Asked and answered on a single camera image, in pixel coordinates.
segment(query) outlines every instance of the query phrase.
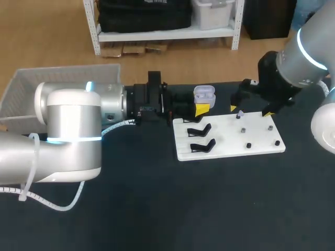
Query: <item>white board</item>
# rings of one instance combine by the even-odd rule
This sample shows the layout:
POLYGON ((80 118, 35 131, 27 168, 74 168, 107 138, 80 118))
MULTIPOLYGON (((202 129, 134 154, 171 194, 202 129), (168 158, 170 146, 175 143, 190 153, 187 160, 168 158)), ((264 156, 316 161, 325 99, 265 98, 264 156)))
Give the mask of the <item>white board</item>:
POLYGON ((271 116, 262 117, 261 112, 245 113, 240 119, 236 114, 203 117, 200 123, 183 123, 183 119, 173 120, 173 130, 179 161, 192 161, 210 158, 224 158, 268 153, 282 153, 285 144, 271 116), (203 130, 210 123, 207 136, 189 137, 188 128, 203 130), (209 153, 192 153, 190 144, 207 145, 215 139, 216 145, 209 153))

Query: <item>white basket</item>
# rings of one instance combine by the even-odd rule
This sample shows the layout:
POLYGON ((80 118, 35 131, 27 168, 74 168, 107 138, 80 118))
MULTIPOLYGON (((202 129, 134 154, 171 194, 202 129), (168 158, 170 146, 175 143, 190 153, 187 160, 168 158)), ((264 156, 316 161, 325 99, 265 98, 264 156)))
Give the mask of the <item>white basket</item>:
POLYGON ((228 26, 234 2, 235 0, 192 0, 195 20, 200 30, 228 26))
POLYGON ((42 82, 120 83, 120 65, 86 65, 20 69, 8 84, 0 102, 0 125, 19 134, 46 133, 35 114, 34 96, 42 82))

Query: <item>plastic basket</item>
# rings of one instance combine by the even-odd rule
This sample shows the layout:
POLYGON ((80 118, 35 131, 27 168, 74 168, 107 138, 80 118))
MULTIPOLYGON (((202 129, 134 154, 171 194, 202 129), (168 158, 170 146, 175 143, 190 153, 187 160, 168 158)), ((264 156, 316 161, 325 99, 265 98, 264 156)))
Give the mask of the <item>plastic basket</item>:
POLYGON ((0 102, 0 125, 9 132, 46 133, 35 114, 34 95, 42 82, 120 83, 120 65, 86 65, 36 69, 19 69, 8 84, 0 102))

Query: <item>black tabletop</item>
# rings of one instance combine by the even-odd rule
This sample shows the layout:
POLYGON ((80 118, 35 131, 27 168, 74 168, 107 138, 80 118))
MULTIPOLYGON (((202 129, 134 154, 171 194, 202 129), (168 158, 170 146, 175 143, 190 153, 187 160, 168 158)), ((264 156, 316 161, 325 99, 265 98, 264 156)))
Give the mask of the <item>black tabletop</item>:
MULTIPOLYGON (((214 86, 211 114, 228 114, 237 86, 214 86)), ((335 156, 310 131, 322 100, 314 86, 273 116, 286 145, 280 154, 179 162, 164 122, 119 128, 103 139, 102 172, 71 211, 0 194, 0 249, 335 250, 335 156)), ((264 105, 243 103, 245 112, 264 105)), ((32 191, 65 206, 77 187, 34 184, 32 191)))

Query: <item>metal shelf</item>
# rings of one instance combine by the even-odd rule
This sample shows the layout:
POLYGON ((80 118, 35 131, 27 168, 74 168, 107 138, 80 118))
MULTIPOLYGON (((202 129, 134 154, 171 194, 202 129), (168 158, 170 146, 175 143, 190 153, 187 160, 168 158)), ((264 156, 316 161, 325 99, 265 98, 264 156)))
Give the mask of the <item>metal shelf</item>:
POLYGON ((191 38, 219 38, 232 37, 234 29, 231 27, 215 30, 199 30, 197 26, 191 26, 179 30, 152 31, 139 33, 103 33, 98 35, 99 42, 117 41, 145 41, 145 40, 169 40, 169 39, 191 39, 191 38))
POLYGON ((189 28, 167 31, 137 32, 137 33, 116 33, 101 32, 100 25, 95 26, 94 0, 83 0, 86 11, 87 23, 91 32, 92 43, 96 55, 100 55, 100 42, 118 41, 149 41, 149 40, 171 40, 171 39, 192 39, 192 38, 220 38, 233 37, 232 50, 237 50, 240 39, 244 0, 236 0, 235 21, 231 20, 226 28, 214 30, 200 30, 197 25, 189 28))

